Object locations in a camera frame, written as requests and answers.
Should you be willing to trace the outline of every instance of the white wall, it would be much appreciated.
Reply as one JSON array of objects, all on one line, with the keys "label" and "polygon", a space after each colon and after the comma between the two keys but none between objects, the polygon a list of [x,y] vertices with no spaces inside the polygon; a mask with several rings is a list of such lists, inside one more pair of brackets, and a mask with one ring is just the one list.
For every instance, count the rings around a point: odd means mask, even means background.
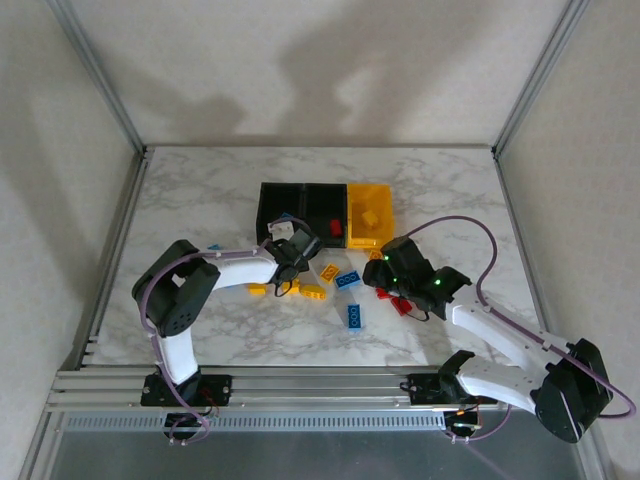
[{"label": "white wall", "polygon": [[[636,402],[639,25],[637,0],[592,1],[503,160],[552,320],[596,343]],[[619,478],[640,478],[640,419],[599,424]]]},{"label": "white wall", "polygon": [[71,0],[142,139],[492,143],[566,0]]},{"label": "white wall", "polygon": [[133,152],[50,10],[0,0],[0,477],[15,478],[99,276]]}]

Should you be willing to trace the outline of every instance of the marble table surface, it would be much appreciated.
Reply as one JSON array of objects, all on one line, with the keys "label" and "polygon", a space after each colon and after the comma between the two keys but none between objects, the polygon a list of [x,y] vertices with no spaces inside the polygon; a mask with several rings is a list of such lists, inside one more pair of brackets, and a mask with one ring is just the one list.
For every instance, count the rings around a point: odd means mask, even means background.
[{"label": "marble table surface", "polygon": [[[131,298],[133,284],[180,238],[199,248],[254,245],[261,182],[389,184],[396,234],[442,215],[485,222],[499,244],[486,293],[537,324],[488,149],[162,147],[146,173],[89,363],[153,363]],[[484,235],[475,225],[452,221],[414,239],[436,268],[450,265],[475,281],[491,253]],[[312,270],[301,282],[324,285],[318,277],[329,262],[342,271],[362,272],[366,261],[362,251],[327,249],[312,260]],[[350,303],[361,305],[359,333],[345,327]],[[244,286],[227,288],[209,297],[192,330],[203,365],[437,365],[459,349],[506,362],[450,322],[400,317],[388,300],[378,300],[364,285],[341,292],[331,286],[326,301],[299,295],[255,297]]]}]

